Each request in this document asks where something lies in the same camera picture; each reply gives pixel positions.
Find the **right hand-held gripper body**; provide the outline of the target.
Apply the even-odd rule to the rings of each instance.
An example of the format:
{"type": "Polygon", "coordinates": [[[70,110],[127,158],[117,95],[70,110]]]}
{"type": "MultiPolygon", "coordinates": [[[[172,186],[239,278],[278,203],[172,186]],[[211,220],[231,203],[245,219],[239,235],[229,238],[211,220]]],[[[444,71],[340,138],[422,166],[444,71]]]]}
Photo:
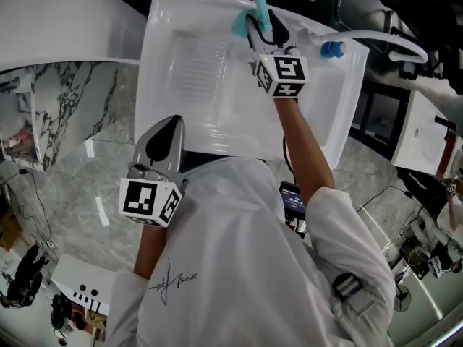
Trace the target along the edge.
{"type": "Polygon", "coordinates": [[[287,46],[269,52],[250,47],[255,63],[253,74],[266,95],[298,99],[309,82],[307,58],[300,47],[287,46]]]}

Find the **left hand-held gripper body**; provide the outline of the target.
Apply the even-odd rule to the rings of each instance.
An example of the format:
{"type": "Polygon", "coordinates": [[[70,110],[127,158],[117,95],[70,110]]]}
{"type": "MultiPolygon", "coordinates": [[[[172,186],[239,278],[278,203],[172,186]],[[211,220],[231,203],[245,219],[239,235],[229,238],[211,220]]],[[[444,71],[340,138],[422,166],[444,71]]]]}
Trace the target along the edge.
{"type": "Polygon", "coordinates": [[[168,227],[188,180],[177,171],[130,163],[119,185],[119,214],[144,225],[168,227]]]}

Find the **teal spray bottle pink nozzle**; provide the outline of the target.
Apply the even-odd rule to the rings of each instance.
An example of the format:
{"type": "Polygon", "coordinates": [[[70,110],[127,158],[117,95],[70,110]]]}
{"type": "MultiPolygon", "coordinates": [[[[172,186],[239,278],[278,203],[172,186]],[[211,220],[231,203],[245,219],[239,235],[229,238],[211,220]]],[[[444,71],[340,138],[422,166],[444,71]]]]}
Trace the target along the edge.
{"type": "Polygon", "coordinates": [[[247,37],[245,19],[248,14],[257,20],[258,28],[262,33],[271,33],[273,30],[266,0],[252,1],[255,2],[256,7],[241,11],[232,25],[232,32],[242,38],[247,37]]]}

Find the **person's left forearm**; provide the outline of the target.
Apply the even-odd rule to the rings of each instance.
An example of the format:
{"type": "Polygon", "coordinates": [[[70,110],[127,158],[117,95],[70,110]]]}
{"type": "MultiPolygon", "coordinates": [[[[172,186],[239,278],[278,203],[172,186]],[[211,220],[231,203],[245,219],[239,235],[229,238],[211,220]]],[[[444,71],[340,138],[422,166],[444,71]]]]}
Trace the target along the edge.
{"type": "Polygon", "coordinates": [[[167,229],[144,226],[134,266],[134,273],[149,280],[166,245],[167,229]]]}

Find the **person's right forearm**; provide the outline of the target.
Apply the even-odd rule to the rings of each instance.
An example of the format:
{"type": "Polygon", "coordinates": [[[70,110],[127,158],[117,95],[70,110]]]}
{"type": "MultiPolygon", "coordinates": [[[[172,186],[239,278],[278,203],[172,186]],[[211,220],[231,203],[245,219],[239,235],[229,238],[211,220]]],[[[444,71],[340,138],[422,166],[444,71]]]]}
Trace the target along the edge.
{"type": "Polygon", "coordinates": [[[276,98],[274,104],[302,200],[308,204],[319,189],[335,188],[331,169],[296,101],[276,98]]]}

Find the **blue bottle white cap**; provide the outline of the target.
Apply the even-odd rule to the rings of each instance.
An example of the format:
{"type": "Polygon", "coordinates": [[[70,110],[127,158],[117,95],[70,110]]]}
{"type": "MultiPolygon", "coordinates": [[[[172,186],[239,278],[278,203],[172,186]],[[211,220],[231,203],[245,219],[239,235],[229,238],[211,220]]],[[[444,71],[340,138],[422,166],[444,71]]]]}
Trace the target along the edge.
{"type": "Polygon", "coordinates": [[[326,41],[320,49],[323,58],[341,58],[346,52],[346,45],[342,41],[326,41]]]}

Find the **white gooseneck faucet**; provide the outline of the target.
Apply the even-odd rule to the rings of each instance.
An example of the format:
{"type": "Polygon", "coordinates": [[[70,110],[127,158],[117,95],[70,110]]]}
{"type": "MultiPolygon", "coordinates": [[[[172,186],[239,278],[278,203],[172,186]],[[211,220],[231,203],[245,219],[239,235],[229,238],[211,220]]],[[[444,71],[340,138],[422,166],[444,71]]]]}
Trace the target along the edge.
{"type": "Polygon", "coordinates": [[[371,39],[371,40],[379,40],[386,43],[392,43],[394,45],[400,46],[405,48],[415,55],[404,55],[398,53],[396,51],[391,51],[388,54],[388,57],[391,61],[398,62],[398,61],[408,61],[411,63],[416,64],[425,64],[428,62],[428,54],[427,52],[419,47],[417,44],[405,39],[401,38],[397,35],[392,35],[389,33],[383,33],[378,31],[372,30],[350,30],[344,32],[335,32],[335,33],[326,33],[326,34],[317,34],[311,30],[310,26],[305,22],[300,22],[301,26],[308,30],[309,38],[316,42],[316,43],[325,43],[325,42],[339,42],[343,41],[344,39],[371,39]]]}

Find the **white washbasin table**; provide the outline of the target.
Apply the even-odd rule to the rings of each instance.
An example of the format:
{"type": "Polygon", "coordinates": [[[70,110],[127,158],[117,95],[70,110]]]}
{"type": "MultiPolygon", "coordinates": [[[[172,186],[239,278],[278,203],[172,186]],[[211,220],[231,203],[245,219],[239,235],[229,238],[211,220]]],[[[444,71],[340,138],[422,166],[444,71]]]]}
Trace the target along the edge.
{"type": "MultiPolygon", "coordinates": [[[[175,114],[186,150],[283,160],[283,132],[272,99],[252,73],[252,49],[235,35],[249,0],[152,0],[140,61],[135,136],[175,114]]],[[[369,50],[346,40],[346,53],[325,59],[308,33],[330,28],[276,8],[297,30],[309,82],[298,100],[331,168],[337,167],[360,96],[369,50]]]]}

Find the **white basin with holes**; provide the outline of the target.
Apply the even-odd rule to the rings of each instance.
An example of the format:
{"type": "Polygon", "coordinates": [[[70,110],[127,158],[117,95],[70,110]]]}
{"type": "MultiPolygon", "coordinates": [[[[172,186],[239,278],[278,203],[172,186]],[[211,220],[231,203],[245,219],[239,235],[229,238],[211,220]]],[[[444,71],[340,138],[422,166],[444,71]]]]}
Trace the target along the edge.
{"type": "Polygon", "coordinates": [[[114,271],[63,254],[51,280],[70,301],[107,316],[115,276],[114,271]]]}

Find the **white marble block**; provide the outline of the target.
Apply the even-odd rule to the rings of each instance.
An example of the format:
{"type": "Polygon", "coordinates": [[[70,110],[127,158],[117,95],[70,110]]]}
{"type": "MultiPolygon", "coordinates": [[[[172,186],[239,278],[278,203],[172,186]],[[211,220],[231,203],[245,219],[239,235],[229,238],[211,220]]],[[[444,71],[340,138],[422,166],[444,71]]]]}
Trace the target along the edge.
{"type": "Polygon", "coordinates": [[[97,61],[36,64],[0,72],[0,151],[46,171],[116,120],[123,66],[97,61]]]}

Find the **black washbasin stand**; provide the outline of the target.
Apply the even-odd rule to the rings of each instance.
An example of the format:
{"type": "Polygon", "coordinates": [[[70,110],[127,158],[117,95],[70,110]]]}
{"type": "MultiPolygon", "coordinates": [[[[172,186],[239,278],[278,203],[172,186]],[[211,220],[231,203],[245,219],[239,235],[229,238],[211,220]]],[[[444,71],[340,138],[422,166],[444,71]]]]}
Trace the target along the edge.
{"type": "Polygon", "coordinates": [[[391,161],[411,94],[408,89],[365,80],[349,136],[391,161]]]}

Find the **person's white shirt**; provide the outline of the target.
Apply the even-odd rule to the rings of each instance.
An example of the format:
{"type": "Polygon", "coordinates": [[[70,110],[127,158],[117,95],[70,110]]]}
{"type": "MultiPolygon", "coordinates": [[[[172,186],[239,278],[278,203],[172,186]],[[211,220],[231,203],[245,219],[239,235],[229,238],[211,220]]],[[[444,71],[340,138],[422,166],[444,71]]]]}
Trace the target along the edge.
{"type": "Polygon", "coordinates": [[[150,279],[116,274],[108,347],[385,346],[394,279],[347,193],[313,195],[306,244],[264,162],[223,158],[187,178],[150,279]],[[342,273],[373,299],[362,314],[334,292],[342,273]]]}

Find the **black device with screen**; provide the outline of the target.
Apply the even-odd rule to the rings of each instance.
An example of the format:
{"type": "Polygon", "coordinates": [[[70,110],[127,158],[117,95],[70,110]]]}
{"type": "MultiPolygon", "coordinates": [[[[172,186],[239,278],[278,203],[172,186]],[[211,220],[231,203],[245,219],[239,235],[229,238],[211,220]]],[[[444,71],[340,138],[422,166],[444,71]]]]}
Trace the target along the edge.
{"type": "Polygon", "coordinates": [[[279,192],[284,205],[286,224],[297,231],[300,224],[305,221],[306,205],[302,201],[300,189],[292,183],[282,181],[279,192]]]}

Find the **white rectangular washbasin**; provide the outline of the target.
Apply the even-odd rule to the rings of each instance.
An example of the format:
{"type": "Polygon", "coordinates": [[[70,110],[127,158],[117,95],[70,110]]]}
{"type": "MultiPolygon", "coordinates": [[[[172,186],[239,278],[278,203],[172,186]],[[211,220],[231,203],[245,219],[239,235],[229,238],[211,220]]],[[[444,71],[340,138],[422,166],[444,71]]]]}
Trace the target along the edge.
{"type": "Polygon", "coordinates": [[[445,116],[421,92],[410,94],[407,112],[391,164],[426,174],[436,174],[443,155],[447,127],[435,122],[445,116]]]}

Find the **white curved partition panel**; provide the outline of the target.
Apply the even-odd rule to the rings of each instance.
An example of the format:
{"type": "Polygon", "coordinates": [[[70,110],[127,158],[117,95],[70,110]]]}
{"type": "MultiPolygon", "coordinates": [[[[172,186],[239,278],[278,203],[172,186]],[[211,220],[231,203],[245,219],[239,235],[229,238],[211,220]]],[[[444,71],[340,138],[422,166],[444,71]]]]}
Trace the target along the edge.
{"type": "Polygon", "coordinates": [[[139,64],[146,23],[122,0],[0,0],[0,71],[65,61],[139,64]]]}

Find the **black faucet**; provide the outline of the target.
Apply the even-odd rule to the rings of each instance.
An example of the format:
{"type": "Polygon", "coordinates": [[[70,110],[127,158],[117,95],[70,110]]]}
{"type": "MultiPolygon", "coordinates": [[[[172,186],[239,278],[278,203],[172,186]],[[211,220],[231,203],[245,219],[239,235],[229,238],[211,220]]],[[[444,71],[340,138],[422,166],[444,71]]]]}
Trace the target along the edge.
{"type": "Polygon", "coordinates": [[[440,116],[435,116],[434,122],[436,124],[440,124],[441,126],[446,127],[446,135],[444,136],[445,141],[448,140],[449,135],[451,133],[456,134],[456,131],[457,131],[456,123],[454,123],[452,121],[449,121],[448,119],[445,119],[445,118],[440,117],[440,116]]]}

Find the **wooden cabinet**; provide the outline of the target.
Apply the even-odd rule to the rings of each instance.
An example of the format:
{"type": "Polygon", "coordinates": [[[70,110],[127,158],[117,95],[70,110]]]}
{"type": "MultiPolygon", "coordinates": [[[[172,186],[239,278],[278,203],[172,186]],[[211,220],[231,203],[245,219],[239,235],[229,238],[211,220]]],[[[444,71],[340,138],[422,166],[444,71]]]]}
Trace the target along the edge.
{"type": "Polygon", "coordinates": [[[436,176],[439,179],[453,179],[462,168],[463,139],[455,132],[449,132],[436,176]]]}

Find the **black floor fan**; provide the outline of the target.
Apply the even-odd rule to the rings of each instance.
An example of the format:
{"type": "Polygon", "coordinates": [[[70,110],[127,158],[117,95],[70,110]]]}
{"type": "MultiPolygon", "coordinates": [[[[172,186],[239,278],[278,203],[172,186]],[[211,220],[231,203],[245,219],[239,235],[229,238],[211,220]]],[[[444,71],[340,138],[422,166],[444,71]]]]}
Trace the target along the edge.
{"type": "Polygon", "coordinates": [[[411,304],[411,293],[409,289],[402,285],[396,284],[396,294],[394,298],[394,310],[396,312],[405,312],[411,304]]]}

